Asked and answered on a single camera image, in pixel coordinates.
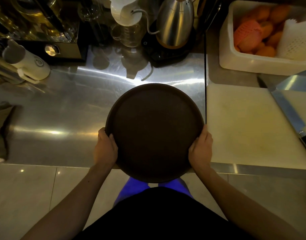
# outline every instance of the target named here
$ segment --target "white cutting board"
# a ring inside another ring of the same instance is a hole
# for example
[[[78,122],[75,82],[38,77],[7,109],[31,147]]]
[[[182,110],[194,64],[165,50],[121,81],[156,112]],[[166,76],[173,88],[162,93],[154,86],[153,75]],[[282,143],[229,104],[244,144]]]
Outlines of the white cutting board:
[[[283,94],[306,123],[306,92]],[[212,162],[306,169],[306,149],[267,89],[211,83],[206,109]]]

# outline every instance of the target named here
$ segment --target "tiled floor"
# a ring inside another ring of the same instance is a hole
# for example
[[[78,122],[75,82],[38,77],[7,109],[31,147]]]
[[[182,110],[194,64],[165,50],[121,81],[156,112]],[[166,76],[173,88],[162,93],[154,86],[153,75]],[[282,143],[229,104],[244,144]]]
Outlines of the tiled floor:
[[[0,164],[0,239],[20,239],[87,172],[85,168]],[[306,236],[306,180],[249,175],[220,176]],[[225,217],[195,174],[185,174],[182,179],[197,201]],[[86,226],[112,208],[127,180],[128,176],[121,170],[111,171],[95,200]]]

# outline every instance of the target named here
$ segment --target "person's right arm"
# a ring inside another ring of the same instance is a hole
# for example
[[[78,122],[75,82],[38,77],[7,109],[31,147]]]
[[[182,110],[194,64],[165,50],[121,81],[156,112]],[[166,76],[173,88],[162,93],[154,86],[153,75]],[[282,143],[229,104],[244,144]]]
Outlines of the person's right arm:
[[[212,143],[205,125],[191,145],[188,159],[226,218],[256,239],[304,239],[291,225],[236,190],[211,168]]]

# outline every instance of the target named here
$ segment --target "storage container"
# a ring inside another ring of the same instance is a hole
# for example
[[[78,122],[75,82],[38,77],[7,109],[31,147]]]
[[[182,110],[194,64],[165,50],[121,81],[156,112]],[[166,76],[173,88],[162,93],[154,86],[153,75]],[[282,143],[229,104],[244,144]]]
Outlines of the storage container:
[[[306,61],[265,57],[240,53],[233,44],[233,20],[239,20],[259,5],[275,6],[274,3],[237,0],[230,4],[228,15],[219,33],[219,64],[231,70],[291,76],[306,70]],[[292,6],[290,18],[299,18],[306,8]]]

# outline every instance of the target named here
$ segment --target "hand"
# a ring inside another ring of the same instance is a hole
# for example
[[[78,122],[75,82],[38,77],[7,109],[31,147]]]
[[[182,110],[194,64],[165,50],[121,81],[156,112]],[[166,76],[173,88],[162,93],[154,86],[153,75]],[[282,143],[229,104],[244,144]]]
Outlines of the hand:
[[[204,125],[200,136],[196,138],[188,149],[188,160],[195,173],[210,168],[212,144],[212,135],[207,131],[207,125]]]
[[[97,144],[94,148],[94,164],[107,166],[112,169],[118,158],[118,146],[115,143],[113,134],[108,137],[105,133],[105,127],[99,130]]]

